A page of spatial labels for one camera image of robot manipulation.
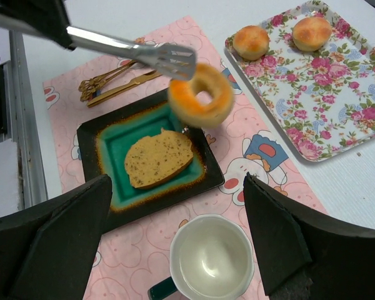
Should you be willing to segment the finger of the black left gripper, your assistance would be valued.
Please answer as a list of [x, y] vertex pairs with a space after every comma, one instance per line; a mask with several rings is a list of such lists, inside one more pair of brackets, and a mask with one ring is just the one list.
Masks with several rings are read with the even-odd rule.
[[63, 1], [56, 0], [0, 0], [0, 28], [46, 38], [73, 50], [73, 40]]

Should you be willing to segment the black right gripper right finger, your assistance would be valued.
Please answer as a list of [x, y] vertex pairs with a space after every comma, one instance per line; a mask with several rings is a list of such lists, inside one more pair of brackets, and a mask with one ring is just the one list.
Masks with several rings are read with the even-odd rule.
[[323, 214], [252, 175], [244, 200], [270, 299], [375, 299], [375, 229]]

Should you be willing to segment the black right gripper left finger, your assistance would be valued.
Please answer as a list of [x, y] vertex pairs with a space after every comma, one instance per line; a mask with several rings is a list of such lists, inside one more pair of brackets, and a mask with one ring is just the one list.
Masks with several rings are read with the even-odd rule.
[[82, 299], [111, 198], [103, 174], [0, 217], [0, 299]]

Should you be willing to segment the seeded bread slice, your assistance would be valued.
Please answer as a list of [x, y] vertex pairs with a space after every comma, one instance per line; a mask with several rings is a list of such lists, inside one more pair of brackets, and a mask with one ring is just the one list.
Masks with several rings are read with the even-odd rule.
[[149, 189], [178, 175], [193, 158], [193, 144], [185, 134], [161, 129], [131, 146], [124, 167], [132, 187]]

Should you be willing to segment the metal serving tongs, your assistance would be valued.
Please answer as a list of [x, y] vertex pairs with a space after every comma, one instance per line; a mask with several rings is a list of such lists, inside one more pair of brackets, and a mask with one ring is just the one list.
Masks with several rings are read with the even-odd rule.
[[196, 70], [196, 52], [190, 47], [168, 43], [148, 46], [71, 25], [67, 32], [75, 49], [133, 59], [174, 79], [190, 80]]

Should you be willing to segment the orange glazed donut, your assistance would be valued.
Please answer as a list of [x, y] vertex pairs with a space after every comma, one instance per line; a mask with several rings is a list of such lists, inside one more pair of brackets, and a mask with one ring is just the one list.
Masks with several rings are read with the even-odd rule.
[[201, 62], [196, 64], [190, 80], [169, 82], [167, 98], [174, 114], [195, 128], [215, 128], [234, 106], [234, 93], [227, 77], [215, 67]]

